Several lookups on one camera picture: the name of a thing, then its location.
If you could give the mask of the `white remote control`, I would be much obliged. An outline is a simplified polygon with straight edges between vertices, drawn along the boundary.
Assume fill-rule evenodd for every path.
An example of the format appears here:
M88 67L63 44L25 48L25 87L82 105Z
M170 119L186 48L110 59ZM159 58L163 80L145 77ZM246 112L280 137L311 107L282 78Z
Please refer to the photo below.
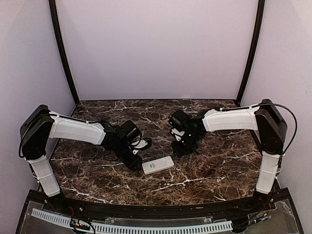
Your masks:
M145 175L170 169L174 166L174 161L170 156L162 157L156 160L142 163L142 169Z

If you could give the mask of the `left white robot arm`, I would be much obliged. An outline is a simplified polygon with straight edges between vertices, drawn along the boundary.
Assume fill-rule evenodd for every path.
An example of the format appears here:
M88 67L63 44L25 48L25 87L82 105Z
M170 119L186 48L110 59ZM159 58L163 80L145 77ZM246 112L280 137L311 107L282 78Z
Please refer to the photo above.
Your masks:
M139 151L151 147L150 139L143 139L142 132L130 120L121 126L107 121L85 121L52 112L46 105L38 106L20 128L19 156L30 164L44 193L50 197L50 205L63 213L69 202L61 189L46 156L50 138L88 142L113 152L131 171L141 169Z

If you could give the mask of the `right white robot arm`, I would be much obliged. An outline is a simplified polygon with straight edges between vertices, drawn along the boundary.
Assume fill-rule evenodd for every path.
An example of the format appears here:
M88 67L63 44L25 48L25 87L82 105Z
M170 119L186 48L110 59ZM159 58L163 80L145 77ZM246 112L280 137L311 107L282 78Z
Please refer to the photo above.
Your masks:
M287 123L278 108L292 116L288 107L264 99L259 104L236 108L202 110L189 115L182 110L175 111L169 124L170 134L175 138L171 147L175 156L196 153L198 142L206 133L223 130L252 130L258 132L262 161L255 190L258 192L249 200L249 208L260 211L268 203L267 194L272 190L275 178L281 169L282 158L289 146L285 146Z

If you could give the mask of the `black front rail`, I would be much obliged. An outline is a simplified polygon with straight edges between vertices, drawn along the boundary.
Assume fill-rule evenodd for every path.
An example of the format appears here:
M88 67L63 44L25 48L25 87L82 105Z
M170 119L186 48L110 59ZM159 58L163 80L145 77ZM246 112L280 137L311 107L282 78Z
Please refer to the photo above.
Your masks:
M104 220L108 217L117 218L195 218L211 216L217 218L241 219L252 213L273 210L275 204L290 195L288 189L280 189L270 195L254 194L252 197L205 203L199 205L180 206L130 206L88 202L66 198L47 198L44 193L30 190L27 201L34 201L49 211L63 211L89 220Z

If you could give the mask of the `right black frame post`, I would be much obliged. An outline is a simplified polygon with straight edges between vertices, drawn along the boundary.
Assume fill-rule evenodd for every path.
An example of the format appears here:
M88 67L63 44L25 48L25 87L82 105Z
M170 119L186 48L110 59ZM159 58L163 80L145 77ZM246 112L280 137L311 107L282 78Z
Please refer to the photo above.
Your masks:
M242 103L243 96L246 91L248 80L249 80L250 73L252 70L254 57L255 57L256 49L258 45L263 15L264 15L264 8L265 8L265 0L258 0L251 45L250 45L244 73L242 76L241 84L240 84L240 87L236 96L236 102L239 105Z

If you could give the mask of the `black frame post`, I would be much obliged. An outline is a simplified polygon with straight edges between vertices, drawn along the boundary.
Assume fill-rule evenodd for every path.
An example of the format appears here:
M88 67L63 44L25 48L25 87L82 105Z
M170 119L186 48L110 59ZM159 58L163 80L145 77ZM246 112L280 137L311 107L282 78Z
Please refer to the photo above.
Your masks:
M52 25L54 29L55 39L58 47L58 53L61 59L61 64L65 73L66 81L68 87L70 89L70 93L74 104L77 106L80 103L78 92L74 84L74 79L72 77L72 73L70 70L68 58L65 51L65 46L62 38L58 10L57 10L57 2L55 0L49 0L49 8L50 8L50 15L52 20Z
M265 0L258 0L251 45L250 45L244 73L242 76L241 84L240 84L240 87L236 96L236 102L239 105L242 103L243 96L246 91L248 80L249 80L250 73L252 70L254 57L255 57L256 49L258 45L263 15L264 15L264 8L265 8Z

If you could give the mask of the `left black frame post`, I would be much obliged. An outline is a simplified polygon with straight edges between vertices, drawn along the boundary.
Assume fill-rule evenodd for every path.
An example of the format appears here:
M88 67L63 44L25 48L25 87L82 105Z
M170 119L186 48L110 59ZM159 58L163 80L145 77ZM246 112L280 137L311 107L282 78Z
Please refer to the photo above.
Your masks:
M49 0L49 8L50 8L50 15L52 20L52 25L54 29L55 39L58 47L58 53L61 59L61 64L65 73L66 81L68 87L70 89L70 93L74 104L77 106L80 103L78 92L74 84L74 79L72 77L72 73L70 70L68 58L65 51L65 46L62 38L58 10L57 10L57 2L55 0Z

